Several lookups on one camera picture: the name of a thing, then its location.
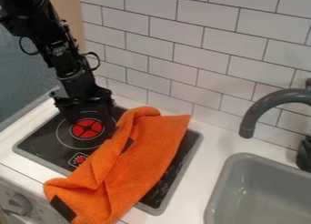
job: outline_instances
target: robotic hand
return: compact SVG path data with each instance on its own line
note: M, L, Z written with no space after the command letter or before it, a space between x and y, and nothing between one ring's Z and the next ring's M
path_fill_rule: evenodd
M111 91L96 85L92 73L100 66L91 68L85 56L79 53L76 40L69 26L60 20L50 0L0 0L0 23L13 35L20 36L23 52L23 38L29 38L36 46L48 67L54 67L56 77L63 87L51 92L55 105L71 123L87 109L96 109L104 123L110 123L114 108Z

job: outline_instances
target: induction cooktop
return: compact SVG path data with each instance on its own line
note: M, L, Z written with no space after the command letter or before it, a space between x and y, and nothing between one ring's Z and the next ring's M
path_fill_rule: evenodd
M126 110L115 107L111 121L117 122ZM105 123L96 111L80 113L75 125L61 114L49 119L39 129L14 146L14 152L51 168L65 176L78 168L105 141ZM186 171L201 140L201 135L187 130L179 150L160 181L136 204L151 215L160 215Z

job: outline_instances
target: stainless steel sink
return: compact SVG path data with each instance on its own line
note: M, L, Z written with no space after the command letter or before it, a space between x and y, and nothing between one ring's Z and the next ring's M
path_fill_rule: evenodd
M205 224L311 223L311 174L250 154L227 160Z

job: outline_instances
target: orange microfiber cloth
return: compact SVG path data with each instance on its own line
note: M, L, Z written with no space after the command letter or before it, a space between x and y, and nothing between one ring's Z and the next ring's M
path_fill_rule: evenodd
M112 138L71 176L45 183L47 199L71 223L113 223L164 175L189 120L153 107L125 112Z

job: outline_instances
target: red heating element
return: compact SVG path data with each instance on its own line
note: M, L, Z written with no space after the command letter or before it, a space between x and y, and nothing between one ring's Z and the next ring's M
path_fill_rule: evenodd
M72 127L72 133L80 139L98 137L103 131L102 123L96 119L83 119Z

